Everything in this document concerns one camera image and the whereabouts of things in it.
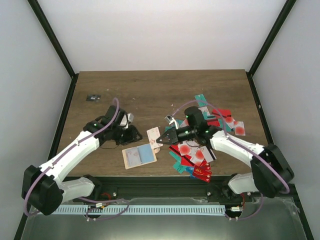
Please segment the red VIP card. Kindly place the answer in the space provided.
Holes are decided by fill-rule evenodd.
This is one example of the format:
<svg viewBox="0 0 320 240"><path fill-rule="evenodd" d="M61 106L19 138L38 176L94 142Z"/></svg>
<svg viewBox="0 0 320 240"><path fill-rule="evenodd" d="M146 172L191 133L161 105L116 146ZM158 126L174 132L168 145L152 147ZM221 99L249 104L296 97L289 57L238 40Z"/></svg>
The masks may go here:
<svg viewBox="0 0 320 240"><path fill-rule="evenodd" d="M204 167L196 166L193 169L191 176L195 179L209 183L211 181L212 172Z"/></svg>

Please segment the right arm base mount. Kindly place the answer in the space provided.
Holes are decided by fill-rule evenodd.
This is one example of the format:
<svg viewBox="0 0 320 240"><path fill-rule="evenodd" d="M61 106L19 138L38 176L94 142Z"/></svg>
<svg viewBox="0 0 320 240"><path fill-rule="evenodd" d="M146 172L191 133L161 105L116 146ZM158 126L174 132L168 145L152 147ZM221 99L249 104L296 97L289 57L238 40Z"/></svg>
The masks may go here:
<svg viewBox="0 0 320 240"><path fill-rule="evenodd" d="M234 193L226 182L212 181L206 188L209 201L219 203L240 203L247 197L242 193Z"/></svg>

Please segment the beige card holder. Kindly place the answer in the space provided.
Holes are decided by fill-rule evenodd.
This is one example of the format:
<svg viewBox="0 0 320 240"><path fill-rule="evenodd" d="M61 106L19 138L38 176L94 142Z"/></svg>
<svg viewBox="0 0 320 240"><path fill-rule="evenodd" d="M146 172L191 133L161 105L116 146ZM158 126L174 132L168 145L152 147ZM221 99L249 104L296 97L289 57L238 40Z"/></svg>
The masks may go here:
<svg viewBox="0 0 320 240"><path fill-rule="evenodd" d="M155 163L156 154L160 151L157 147L153 149L150 144L143 144L122 150L124 167L126 170Z"/></svg>

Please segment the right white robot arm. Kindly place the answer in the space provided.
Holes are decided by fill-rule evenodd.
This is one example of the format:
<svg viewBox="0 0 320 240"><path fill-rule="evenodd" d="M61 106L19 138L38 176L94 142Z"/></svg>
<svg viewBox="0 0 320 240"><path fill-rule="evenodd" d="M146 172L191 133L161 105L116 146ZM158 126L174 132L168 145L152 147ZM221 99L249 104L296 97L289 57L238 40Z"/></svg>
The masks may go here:
<svg viewBox="0 0 320 240"><path fill-rule="evenodd" d="M259 192L268 198L290 193L289 183L294 178L294 173L276 145L250 143L226 133L220 127L206 123L170 128L158 137L156 142L178 145L189 140L223 152L250 167L249 173L235 174L222 188L225 200L232 202L240 194L248 192Z"/></svg>

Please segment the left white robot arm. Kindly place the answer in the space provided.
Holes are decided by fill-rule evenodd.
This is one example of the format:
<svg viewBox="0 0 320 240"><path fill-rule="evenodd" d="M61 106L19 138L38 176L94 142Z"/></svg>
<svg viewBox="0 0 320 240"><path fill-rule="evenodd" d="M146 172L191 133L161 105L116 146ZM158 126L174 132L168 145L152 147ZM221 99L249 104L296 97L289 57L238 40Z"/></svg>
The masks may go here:
<svg viewBox="0 0 320 240"><path fill-rule="evenodd" d="M99 203L102 184L91 175L65 181L66 176L86 156L97 150L106 141L127 145L142 139L132 125L134 116L126 113L121 120L109 122L100 116L88 122L80 134L65 149L39 167L30 165L23 175L22 198L24 213L31 217L42 213L52 214L62 203L81 199Z"/></svg>

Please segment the white card red pattern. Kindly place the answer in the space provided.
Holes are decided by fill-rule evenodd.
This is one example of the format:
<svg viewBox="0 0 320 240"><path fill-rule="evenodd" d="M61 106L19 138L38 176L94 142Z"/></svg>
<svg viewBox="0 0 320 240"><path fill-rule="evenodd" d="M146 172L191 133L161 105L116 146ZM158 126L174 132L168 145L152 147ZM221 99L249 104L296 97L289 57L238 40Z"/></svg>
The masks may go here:
<svg viewBox="0 0 320 240"><path fill-rule="evenodd" d="M152 149L158 149L161 147L159 143L157 143L157 139L160 137L160 131L158 127L151 128L146 131L147 137L149 140L149 144Z"/></svg>

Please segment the white card red circle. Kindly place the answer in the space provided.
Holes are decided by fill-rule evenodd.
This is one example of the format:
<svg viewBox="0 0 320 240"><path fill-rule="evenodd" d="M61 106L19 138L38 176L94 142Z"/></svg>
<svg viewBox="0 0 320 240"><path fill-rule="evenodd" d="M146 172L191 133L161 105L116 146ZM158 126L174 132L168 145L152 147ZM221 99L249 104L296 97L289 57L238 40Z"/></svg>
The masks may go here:
<svg viewBox="0 0 320 240"><path fill-rule="evenodd" d="M189 140L189 141L183 141L182 143L179 143L177 147L181 156L186 156L186 155L193 156L197 152L200 145L193 140Z"/></svg>

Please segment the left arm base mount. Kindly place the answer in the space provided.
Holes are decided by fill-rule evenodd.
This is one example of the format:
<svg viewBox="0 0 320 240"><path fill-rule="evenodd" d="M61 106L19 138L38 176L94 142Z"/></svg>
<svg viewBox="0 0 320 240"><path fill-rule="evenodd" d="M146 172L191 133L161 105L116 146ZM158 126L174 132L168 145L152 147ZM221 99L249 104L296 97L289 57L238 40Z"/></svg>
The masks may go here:
<svg viewBox="0 0 320 240"><path fill-rule="evenodd" d="M106 201L115 200L118 195L116 186L108 185L91 175L84 175L77 179L76 183L76 193L80 196L74 198L73 202L105 203Z"/></svg>

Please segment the red card black stripe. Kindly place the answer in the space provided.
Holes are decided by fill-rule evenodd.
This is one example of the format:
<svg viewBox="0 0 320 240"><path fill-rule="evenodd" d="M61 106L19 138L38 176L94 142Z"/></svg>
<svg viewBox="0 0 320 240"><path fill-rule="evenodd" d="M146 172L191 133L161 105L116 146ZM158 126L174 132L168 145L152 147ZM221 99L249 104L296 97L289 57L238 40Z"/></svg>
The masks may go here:
<svg viewBox="0 0 320 240"><path fill-rule="evenodd" d="M181 158L180 164L182 166L186 166L186 167L194 167L195 166L195 164L190 159L185 158L184 156Z"/></svg>

